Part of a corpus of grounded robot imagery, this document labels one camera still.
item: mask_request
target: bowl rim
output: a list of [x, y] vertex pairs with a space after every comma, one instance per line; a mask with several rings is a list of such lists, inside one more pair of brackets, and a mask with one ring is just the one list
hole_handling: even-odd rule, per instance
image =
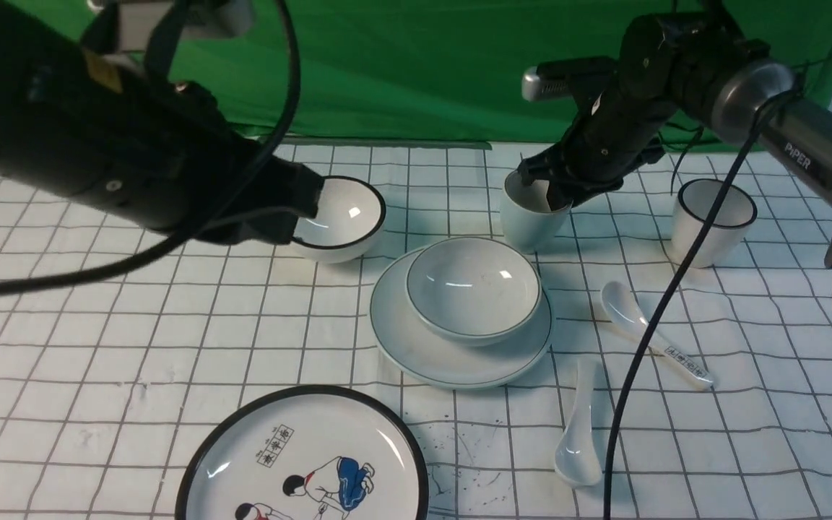
[[336, 178], [337, 180], [340, 180], [340, 181], [357, 182], [360, 185], [363, 185], [364, 187], [366, 187], [368, 190], [370, 190], [370, 192], [372, 192], [372, 194], [374, 194], [374, 196], [377, 197], [377, 202], [381, 205], [381, 214], [380, 214], [379, 217], [377, 217], [376, 224], [374, 224], [374, 227], [372, 227], [363, 236], [361, 236], [361, 237], [359, 237], [359, 238], [357, 238], [353, 241], [350, 241], [349, 243], [340, 243], [340, 244], [337, 244], [336, 246], [318, 246], [318, 244], [309, 243], [309, 241], [300, 239], [296, 236], [291, 237], [291, 243], [296, 243], [299, 246], [309, 247], [311, 249], [316, 249], [316, 250], [320, 250], [320, 251], [332, 251], [332, 250], [336, 250], [336, 249], [344, 249], [346, 247], [355, 246], [355, 244], [357, 244], [357, 243], [362, 243], [363, 241], [366, 241], [367, 239], [370, 239], [370, 237], [372, 237], [374, 235], [374, 233], [377, 233], [377, 231], [379, 231], [384, 226], [384, 220], [387, 218], [387, 203], [386, 203], [386, 201], [384, 201], [384, 197], [383, 197], [383, 195], [381, 195], [381, 192], [377, 191], [377, 188], [374, 188], [369, 183], [360, 180], [360, 178], [347, 177], [347, 175], [328, 175], [328, 177], [326, 177], [326, 180], [330, 180], [330, 178]]
[[[686, 204], [686, 200], [685, 200], [687, 188], [689, 188], [690, 186], [693, 186], [693, 184], [696, 184], [696, 182], [702, 182], [702, 181], [709, 181], [709, 182], [712, 182], [713, 184], [717, 184], [719, 186], [724, 184], [723, 181], [719, 181], [719, 180], [717, 180], [717, 178], [694, 178], [692, 181], [686, 182], [685, 184], [682, 185], [682, 187], [680, 188], [679, 193], [676, 194], [676, 201], [677, 201], [677, 203], [680, 204], [680, 207], [682, 207], [682, 209], [687, 214], [689, 214], [690, 217], [694, 218], [694, 220], [697, 220], [701, 223], [704, 223], [707, 220], [708, 216], [706, 215], [705, 217], [699, 217], [696, 214], [696, 212], [693, 211], [693, 208], [690, 208], [689, 204]], [[750, 218], [748, 218], [748, 220], [746, 222], [742, 223], [742, 224], [736, 224], [734, 226], [727, 226], [726, 224], [719, 224], [719, 223], [716, 223], [716, 222], [712, 222], [711, 227], [718, 228], [719, 230], [742, 230], [743, 228], [746, 228], [746, 227], [750, 226], [750, 224], [753, 224], [753, 222], [756, 221], [756, 217], [759, 215], [759, 209], [756, 207], [756, 201], [753, 200], [753, 197], [750, 197], [750, 194], [747, 194], [747, 192], [743, 191], [742, 188], [740, 188], [739, 186], [735, 186], [733, 184], [731, 184], [729, 187], [727, 187], [727, 190], [737, 191], [737, 192], [739, 192], [739, 194], [742, 194], [744, 197], [746, 197], [746, 199], [748, 201], [750, 201], [750, 206], [753, 208], [753, 213], [750, 214]]]
[[[505, 247], [509, 251], [512, 251], [513, 254], [516, 254], [516, 256], [521, 258], [522, 261], [525, 264], [527, 264], [529, 269], [531, 269], [532, 275], [534, 275], [535, 284], [538, 286], [538, 296], [536, 296], [534, 304], [532, 304], [532, 308], [531, 308], [531, 310], [529, 310], [528, 314], [523, 316], [522, 319], [519, 320], [518, 323], [515, 323], [515, 325], [510, 326], [508, 329], [498, 330], [497, 332], [491, 332], [489, 334], [467, 334], [467, 333], [464, 333], [464, 332], [455, 332], [454, 330], [447, 329], [444, 326], [441, 326], [441, 325], [437, 324], [433, 320], [430, 320], [428, 318], [428, 316], [423, 315], [423, 312], [419, 310], [419, 307], [416, 306], [416, 302], [413, 302], [412, 294], [410, 294], [410, 276], [412, 276], [412, 273], [413, 273], [412, 267], [416, 265], [416, 262], [419, 262], [420, 256], [423, 256], [423, 254], [425, 254], [426, 251], [429, 251], [433, 247], [439, 246], [439, 244], [448, 243], [448, 241], [462, 241], [462, 240], [491, 241], [491, 243], [498, 244], [498, 246]], [[409, 302], [409, 306], [412, 307], [413, 312], [415, 312], [416, 316], [419, 316], [420, 319], [422, 319], [423, 322], [429, 324], [430, 326], [435, 326], [436, 328], [439, 328], [440, 330], [443, 330], [445, 333], [451, 334], [452, 336], [461, 337], [461, 338], [471, 338], [471, 339], [496, 338], [496, 337], [508, 334], [509, 332], [512, 332], [515, 329], [518, 329], [520, 326], [524, 325], [525, 323], [528, 323], [529, 319], [531, 319], [532, 316], [534, 316], [535, 311], [538, 309], [539, 306], [541, 306], [541, 298], [542, 298], [541, 277], [538, 276], [538, 271], [535, 270], [534, 265], [531, 262], [529, 262], [528, 258], [526, 258], [524, 254], [519, 253], [518, 250], [516, 250], [515, 248], [513, 248], [509, 244], [501, 243], [501, 241], [488, 239], [486, 237], [449, 237], [448, 239], [440, 240], [440, 241], [437, 241], [437, 243], [430, 244], [429, 246], [426, 246], [425, 249], [423, 249], [422, 251], [419, 251], [419, 254], [416, 254], [416, 257], [413, 258], [412, 264], [410, 264], [409, 269], [407, 269], [407, 286], [405, 287], [405, 289], [406, 289], [405, 292], [407, 294], [407, 302]]]

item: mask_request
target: black cable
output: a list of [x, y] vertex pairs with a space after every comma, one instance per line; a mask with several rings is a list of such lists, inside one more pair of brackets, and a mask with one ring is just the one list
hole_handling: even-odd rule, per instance
[[823, 65], [824, 63], [829, 62], [831, 59], [832, 55], [826, 56], [825, 58], [818, 59], [815, 61], [806, 61], [805, 63], [798, 63], [797, 65], [789, 66], [789, 69], [804, 69], [805, 71], [807, 71], [807, 69], [811, 69], [812, 66]]
[[[673, 152], [682, 152], [689, 144], [691, 144], [691, 138], [689, 142], [686, 142], [686, 144], [667, 141], [667, 138], [663, 136], [662, 132], [657, 132], [657, 137], [660, 138], [660, 144], [663, 144], [664, 149], [672, 150]], [[706, 144], [721, 144], [721, 141], [716, 137], [701, 139], [699, 142], [694, 144], [693, 148], [696, 146], [704, 146]]]
[[660, 303], [657, 304], [654, 315], [651, 316], [650, 322], [647, 324], [647, 330], [644, 330], [644, 336], [641, 337], [641, 343], [638, 344], [638, 348], [634, 352], [634, 359], [631, 360], [631, 366], [628, 368], [628, 375], [625, 376], [625, 381], [621, 385], [621, 392], [618, 393], [618, 403], [615, 405], [615, 415], [612, 417], [612, 427], [608, 432], [608, 449], [605, 452], [605, 484], [603, 495], [604, 520], [611, 520], [612, 518], [612, 467], [615, 463], [615, 444], [618, 442], [618, 433], [620, 433], [621, 429], [621, 415], [624, 414], [625, 404], [628, 403], [628, 395], [631, 392], [631, 387], [634, 385], [634, 378], [638, 374], [638, 368], [641, 366], [641, 360], [644, 358], [644, 353], [647, 352], [647, 346], [650, 343], [650, 339], [654, 336], [654, 330], [657, 329], [657, 325], [660, 323], [660, 318], [663, 316], [664, 310], [667, 310], [670, 300], [672, 300], [673, 295], [676, 294], [677, 287], [680, 286], [680, 281], [682, 281], [683, 277], [686, 276], [686, 271], [689, 270], [690, 264], [693, 263], [699, 248], [702, 247], [704, 239], [708, 236], [708, 231], [711, 230], [714, 218], [717, 218], [717, 214], [724, 204], [724, 199], [727, 197], [727, 191], [734, 183], [734, 178], [737, 177], [737, 171], [740, 170], [740, 166], [743, 164], [743, 161], [747, 158], [747, 155], [750, 154], [753, 145], [756, 144], [756, 139], [759, 139], [763, 129], [769, 125], [769, 121], [772, 121], [772, 118], [775, 118], [775, 116], [779, 114], [782, 106], [786, 105], [786, 103], [790, 101], [793, 101], [797, 95], [798, 91], [792, 90], [790, 92], [783, 93], [783, 95], [776, 96], [776, 98], [769, 103], [768, 108], [766, 108], [766, 114], [763, 115], [756, 125], [753, 125], [753, 129], [750, 131], [750, 136], [737, 153], [737, 158], [734, 160], [734, 164], [731, 165], [730, 171], [727, 172], [727, 177], [724, 178], [724, 182], [721, 184], [719, 192], [717, 192], [717, 197], [714, 198], [714, 203], [708, 211], [708, 216], [706, 220], [704, 220], [698, 236], [695, 237], [693, 245], [689, 248], [689, 253], [686, 253], [685, 258], [682, 260], [682, 264], [679, 269], [676, 270], [676, 274], [673, 275], [673, 280], [670, 280], [667, 289], [660, 298]]
[[287, 99], [273, 131], [265, 139], [256, 155], [248, 161], [240, 175], [237, 175], [237, 178], [231, 184], [224, 187], [218, 197], [211, 201], [211, 204], [200, 207], [190, 218], [184, 220], [174, 233], [156, 246], [141, 253], [133, 254], [133, 256], [116, 263], [107, 264], [107, 266], [93, 267], [93, 269], [75, 273], [34, 277], [34, 279], [0, 281], [0, 296], [108, 280], [148, 266], [148, 264], [166, 256], [166, 254], [172, 253], [176, 247], [187, 243], [204, 230], [204, 227], [219, 216], [222, 211], [226, 210], [228, 205], [255, 179], [258, 171], [272, 158], [274, 149], [277, 148], [278, 144], [281, 144], [282, 139], [287, 134], [300, 102], [300, 52], [298, 52], [297, 34], [294, 32], [294, 24], [291, 21], [285, 0], [272, 1], [277, 7], [278, 17], [281, 19], [282, 30], [284, 30], [285, 39], [287, 40]]
[[686, 145], [685, 149], [680, 154], [680, 160], [676, 161], [676, 165], [673, 167], [673, 175], [669, 178], [669, 194], [673, 195], [673, 185], [676, 183], [676, 175], [680, 173], [680, 166], [683, 165], [683, 160], [686, 158], [686, 155], [689, 154], [689, 151], [698, 144], [698, 142], [702, 141], [702, 135], [704, 133], [704, 127], [699, 127], [698, 131], [693, 135], [693, 139], [689, 141], [689, 144]]
[[702, 128], [702, 125], [699, 125], [695, 128], [687, 129], [683, 125], [680, 125], [680, 123], [674, 123], [673, 121], [667, 121], [664, 123], [664, 126], [670, 127], [671, 129], [677, 129], [678, 131], [687, 131], [689, 133], [697, 132], [700, 128]]
[[729, 34], [742, 38], [743, 31], [740, 30], [737, 20], [731, 16], [730, 11], [724, 6], [722, 0], [699, 0], [699, 4], [711, 17], [713, 25], [724, 28]]

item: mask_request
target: robotic arm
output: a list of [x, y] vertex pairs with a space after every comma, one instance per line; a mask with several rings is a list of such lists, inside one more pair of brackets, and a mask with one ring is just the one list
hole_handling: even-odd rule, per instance
[[[572, 207], [621, 187], [663, 155], [657, 132], [681, 109], [727, 144], [740, 146], [760, 115], [779, 112], [760, 144], [832, 206], [832, 112], [798, 98], [772, 108], [799, 79], [743, 37], [720, 2], [706, 12], [648, 14], [628, 26], [620, 58], [545, 63], [525, 73], [529, 101], [572, 95], [578, 115], [563, 138], [519, 165], [523, 180], [551, 181], [552, 207]], [[832, 268], [832, 240], [825, 257]]]
[[[700, 13], [638, 17], [618, 60], [526, 72], [529, 101], [573, 95], [580, 106], [557, 144], [519, 165], [525, 181], [552, 181], [554, 207], [617, 190], [631, 171], [663, 157], [657, 132], [677, 110], [740, 144], [770, 101], [796, 87], [768, 45], [744, 38], [719, 1], [704, 4]], [[176, 46], [182, 37], [244, 33], [251, 4], [89, 5], [99, 14], [74, 43], [0, 0], [0, 175], [173, 234], [254, 165], [261, 146], [228, 128], [201, 85], [169, 82]], [[138, 50], [142, 61], [126, 55]], [[772, 121], [763, 146], [832, 205], [832, 114], [798, 99]], [[321, 187], [310, 168], [273, 157], [196, 238], [288, 243], [298, 218], [315, 216]], [[825, 264], [832, 267], [832, 241]]]
[[[245, 32], [251, 3], [90, 6], [99, 14], [75, 43], [0, 0], [0, 175], [172, 234], [261, 148], [228, 128], [211, 92], [169, 82], [176, 47]], [[310, 168], [272, 157], [196, 238], [289, 243], [321, 187]]]

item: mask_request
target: piper logo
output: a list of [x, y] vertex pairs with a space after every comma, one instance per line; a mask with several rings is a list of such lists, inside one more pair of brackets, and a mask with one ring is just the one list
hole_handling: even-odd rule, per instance
[[795, 147], [794, 144], [786, 142], [785, 153], [788, 154], [789, 157], [794, 159], [800, 167], [805, 169], [805, 171], [807, 171], [807, 169], [811, 167], [811, 157], [807, 157], [807, 155], [805, 155], [805, 152], [800, 151], [798, 148]]

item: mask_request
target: white ceramic bowl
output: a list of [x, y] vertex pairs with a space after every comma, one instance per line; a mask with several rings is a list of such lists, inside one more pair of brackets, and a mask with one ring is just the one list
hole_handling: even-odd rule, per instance
[[461, 345], [501, 342], [541, 303], [541, 281], [518, 251], [479, 237], [425, 248], [407, 273], [407, 299], [429, 330]]
[[336, 264], [362, 256], [384, 228], [387, 206], [367, 182], [327, 177], [315, 218], [301, 218], [291, 249], [316, 262]]

